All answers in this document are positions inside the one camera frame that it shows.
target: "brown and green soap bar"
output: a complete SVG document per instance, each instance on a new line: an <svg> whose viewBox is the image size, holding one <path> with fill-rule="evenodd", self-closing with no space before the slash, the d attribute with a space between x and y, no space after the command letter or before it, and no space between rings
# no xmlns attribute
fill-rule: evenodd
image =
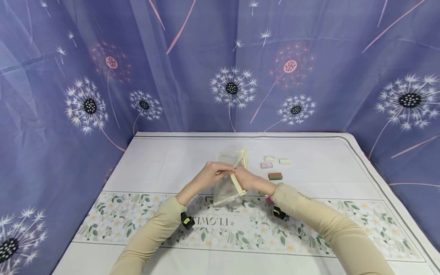
<svg viewBox="0 0 440 275"><path fill-rule="evenodd" d="M269 177L269 180L282 180L281 173L269 173L268 177Z"/></svg>

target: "drawstring bag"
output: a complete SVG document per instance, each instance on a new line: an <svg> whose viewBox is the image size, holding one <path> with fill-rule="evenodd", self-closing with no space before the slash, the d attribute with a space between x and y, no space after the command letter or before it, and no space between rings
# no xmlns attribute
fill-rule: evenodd
<svg viewBox="0 0 440 275"><path fill-rule="evenodd" d="M246 151L244 149L220 153L218 161L232 164L235 168L244 167L247 169ZM235 175L227 175L214 187L213 206L226 204L244 194L246 194L246 191L242 189Z"/></svg>

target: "beige long sleeve shirt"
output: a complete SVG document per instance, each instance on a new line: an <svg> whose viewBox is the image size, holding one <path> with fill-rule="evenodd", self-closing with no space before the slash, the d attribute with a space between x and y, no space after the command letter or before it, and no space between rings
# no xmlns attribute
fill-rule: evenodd
<svg viewBox="0 0 440 275"><path fill-rule="evenodd" d="M289 216L303 221L329 243L347 275L395 275L362 228L346 215L279 184L274 203ZM176 197L166 199L156 214L130 240L110 275L140 275L153 253L180 225L186 207Z"/></svg>

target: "fabric curtain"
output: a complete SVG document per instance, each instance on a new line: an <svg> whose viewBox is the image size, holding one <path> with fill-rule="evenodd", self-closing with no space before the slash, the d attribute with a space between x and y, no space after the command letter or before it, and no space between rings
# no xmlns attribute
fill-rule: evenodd
<svg viewBox="0 0 440 275"><path fill-rule="evenodd" d="M0 274L53 270L136 131L352 133L439 248L439 11L3 0Z"/></svg>

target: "person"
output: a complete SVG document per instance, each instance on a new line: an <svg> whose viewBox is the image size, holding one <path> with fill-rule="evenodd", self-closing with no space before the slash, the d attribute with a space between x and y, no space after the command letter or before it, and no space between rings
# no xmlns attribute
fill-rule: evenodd
<svg viewBox="0 0 440 275"><path fill-rule="evenodd" d="M286 184L274 184L244 168L207 162L177 195L163 201L157 212L133 236L113 265L110 275L140 275L151 256L180 225L180 214L197 194L234 173L244 190L272 198L287 215L303 221L329 243L347 275L394 275L388 262L362 228L346 215L311 199Z"/></svg>

